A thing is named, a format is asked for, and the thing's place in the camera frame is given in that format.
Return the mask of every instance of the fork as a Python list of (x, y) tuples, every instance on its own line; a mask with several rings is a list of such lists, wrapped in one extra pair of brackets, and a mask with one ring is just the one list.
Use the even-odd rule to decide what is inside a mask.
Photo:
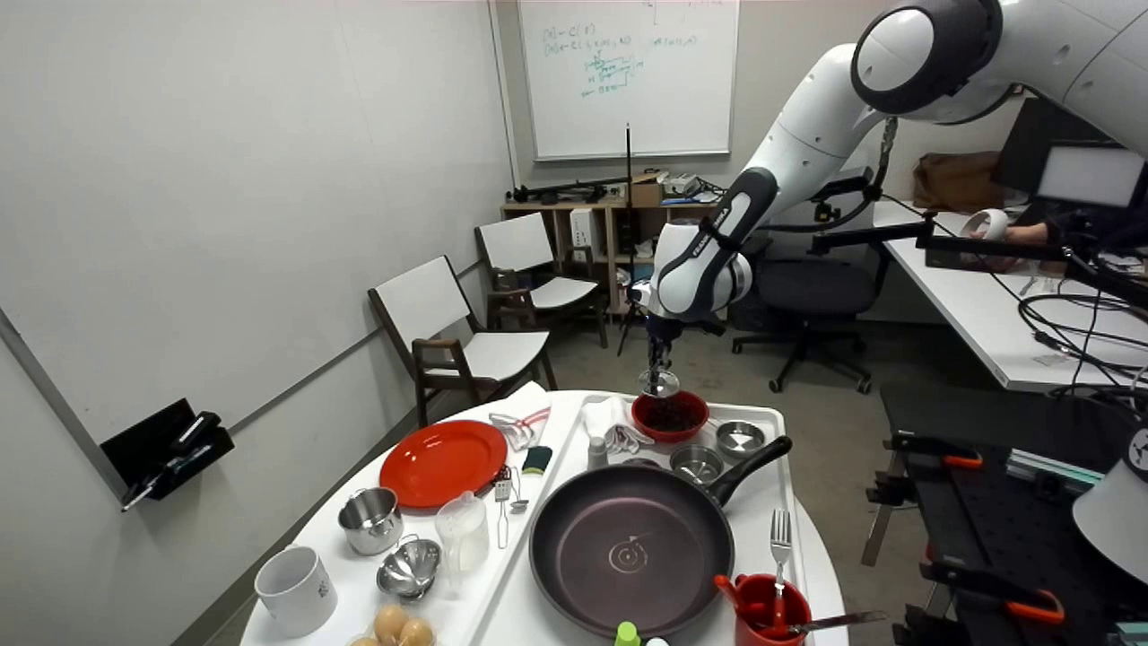
[(783, 569), (791, 555), (791, 526), (788, 526), (788, 511), (786, 507), (774, 507), (771, 514), (771, 522), (766, 522), (766, 540), (771, 540), (771, 552), (774, 552), (774, 625), (786, 625), (786, 580), (783, 580)]

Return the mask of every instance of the frying pan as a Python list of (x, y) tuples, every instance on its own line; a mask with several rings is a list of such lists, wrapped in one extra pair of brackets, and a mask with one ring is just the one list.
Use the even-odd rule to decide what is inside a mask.
[(774, 439), (705, 487), (633, 464), (571, 478), (546, 500), (532, 534), (541, 592), (600, 636), (613, 636), (615, 619), (670, 636), (713, 600), (713, 574), (730, 569), (719, 507), (788, 448), (788, 439)]

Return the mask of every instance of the red plate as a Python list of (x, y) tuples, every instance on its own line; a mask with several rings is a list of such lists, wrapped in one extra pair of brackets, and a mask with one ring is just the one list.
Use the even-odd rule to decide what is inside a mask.
[(385, 458), (380, 483), (403, 511), (436, 511), (501, 473), (507, 439), (492, 422), (447, 420), (403, 439)]

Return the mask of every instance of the cardboard box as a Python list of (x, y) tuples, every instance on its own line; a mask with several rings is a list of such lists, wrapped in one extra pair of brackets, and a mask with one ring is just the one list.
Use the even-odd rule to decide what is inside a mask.
[(633, 182), (631, 189), (633, 207), (660, 207), (660, 182)]

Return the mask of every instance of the monitor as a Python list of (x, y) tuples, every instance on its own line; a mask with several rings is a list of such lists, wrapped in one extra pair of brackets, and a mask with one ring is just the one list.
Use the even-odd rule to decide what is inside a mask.
[(993, 170), (993, 182), (1026, 194), (1040, 213), (1128, 207), (1144, 174), (1144, 156), (1042, 97), (1017, 109)]
[(1128, 207), (1144, 180), (1144, 156), (1124, 146), (1049, 146), (1040, 199)]

